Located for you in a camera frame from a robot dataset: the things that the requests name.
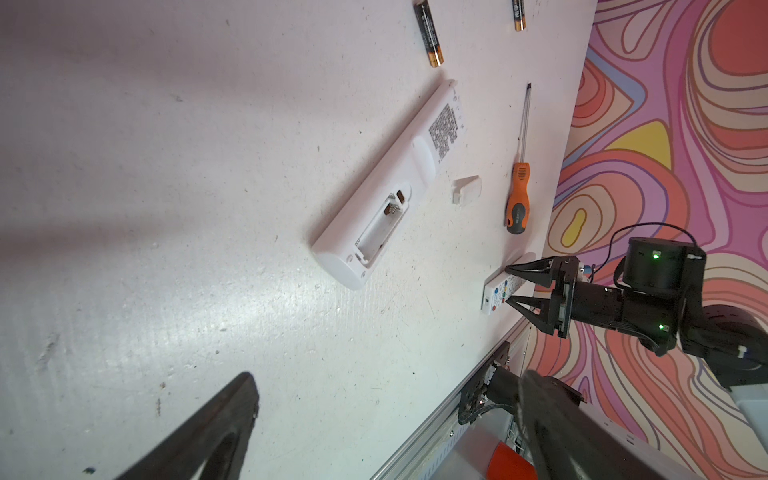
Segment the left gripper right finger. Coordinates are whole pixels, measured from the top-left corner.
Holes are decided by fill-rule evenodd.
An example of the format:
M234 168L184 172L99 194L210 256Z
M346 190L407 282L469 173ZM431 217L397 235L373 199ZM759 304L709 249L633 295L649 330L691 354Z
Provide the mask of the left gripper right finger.
M534 371L519 381L519 419L539 479L697 479L690 469L576 404Z

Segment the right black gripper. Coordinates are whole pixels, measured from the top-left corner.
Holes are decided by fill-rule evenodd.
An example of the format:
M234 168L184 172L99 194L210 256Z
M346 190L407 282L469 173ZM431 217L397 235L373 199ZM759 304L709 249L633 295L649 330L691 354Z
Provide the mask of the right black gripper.
M566 337L570 323L577 321L635 337L658 356L677 344L681 294L675 289L618 288L582 281L579 261L573 256L510 264L505 272L553 288L551 300L517 295L506 300L544 334Z

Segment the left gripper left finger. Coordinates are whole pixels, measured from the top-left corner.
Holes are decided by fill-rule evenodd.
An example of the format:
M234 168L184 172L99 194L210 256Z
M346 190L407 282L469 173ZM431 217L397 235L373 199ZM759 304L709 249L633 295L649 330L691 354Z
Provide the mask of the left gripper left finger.
M259 412L253 375L242 372L121 479L238 479Z

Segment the small white remote control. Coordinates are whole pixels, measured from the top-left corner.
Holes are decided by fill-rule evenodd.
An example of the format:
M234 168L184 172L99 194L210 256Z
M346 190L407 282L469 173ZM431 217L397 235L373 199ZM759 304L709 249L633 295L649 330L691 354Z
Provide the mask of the small white remote control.
M481 302L481 312L492 315L501 309L506 300L516 294L527 281L514 274L506 272L508 265L527 263L536 260L534 252L525 252L516 257L509 258L506 263L484 284Z

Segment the orange handle screwdriver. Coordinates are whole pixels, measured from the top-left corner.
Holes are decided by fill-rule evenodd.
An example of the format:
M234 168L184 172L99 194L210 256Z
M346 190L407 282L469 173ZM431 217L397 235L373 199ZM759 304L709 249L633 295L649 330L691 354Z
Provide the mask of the orange handle screwdriver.
M521 235L525 232L530 214L528 183L530 164L525 162L527 132L530 112L532 84L526 85L523 113L518 137L518 150L513 162L512 182L505 212L505 226L509 233Z

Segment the white battery cover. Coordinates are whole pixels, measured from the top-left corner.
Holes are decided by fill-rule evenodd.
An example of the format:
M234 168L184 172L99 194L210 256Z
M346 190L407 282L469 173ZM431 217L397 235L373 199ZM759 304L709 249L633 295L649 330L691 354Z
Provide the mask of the white battery cover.
M479 175L455 180L453 183L452 204L467 206L482 194L482 179Z

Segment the long white remote control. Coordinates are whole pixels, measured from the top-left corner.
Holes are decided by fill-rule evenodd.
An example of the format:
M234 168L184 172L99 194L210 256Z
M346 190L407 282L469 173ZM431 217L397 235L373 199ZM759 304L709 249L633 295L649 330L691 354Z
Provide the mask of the long white remote control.
M364 287L466 132L458 82L444 81L312 245L340 284Z

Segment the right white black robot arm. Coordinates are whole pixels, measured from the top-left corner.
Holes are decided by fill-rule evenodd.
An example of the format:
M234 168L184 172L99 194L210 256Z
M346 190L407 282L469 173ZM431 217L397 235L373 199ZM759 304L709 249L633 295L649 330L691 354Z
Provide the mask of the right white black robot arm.
M567 336L571 322L639 339L663 356L680 346L702 359L767 442L767 332L747 311L703 303L706 254L694 243L632 237L611 287L580 277L578 258L555 256L506 266L506 273L550 289L549 298L506 302L539 331Z

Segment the black gold battery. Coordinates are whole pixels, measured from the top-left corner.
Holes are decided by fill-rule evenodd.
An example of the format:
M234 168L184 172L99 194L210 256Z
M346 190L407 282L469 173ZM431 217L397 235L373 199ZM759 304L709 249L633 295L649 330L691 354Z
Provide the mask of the black gold battery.
M432 68L439 68L444 63L444 57L430 5L427 0L416 1L413 9L430 65Z
M513 0L512 6L515 30L523 32L527 28L525 2L523 0Z

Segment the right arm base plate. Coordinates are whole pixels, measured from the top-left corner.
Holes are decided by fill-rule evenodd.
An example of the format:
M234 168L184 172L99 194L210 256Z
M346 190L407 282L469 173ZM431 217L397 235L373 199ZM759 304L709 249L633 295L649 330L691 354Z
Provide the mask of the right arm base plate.
M511 344L502 341L460 390L457 419L472 424L493 410L518 412L521 377L508 369Z

